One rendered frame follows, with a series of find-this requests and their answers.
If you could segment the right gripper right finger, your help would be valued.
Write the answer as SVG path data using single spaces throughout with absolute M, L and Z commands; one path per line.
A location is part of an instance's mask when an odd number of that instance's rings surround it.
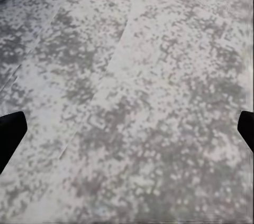
M 238 120 L 237 129 L 254 153 L 254 113 L 242 111 Z

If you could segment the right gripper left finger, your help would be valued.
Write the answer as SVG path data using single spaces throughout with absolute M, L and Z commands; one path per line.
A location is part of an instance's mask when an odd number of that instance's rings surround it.
M 0 175 L 26 131 L 28 126 L 23 111 L 0 117 Z

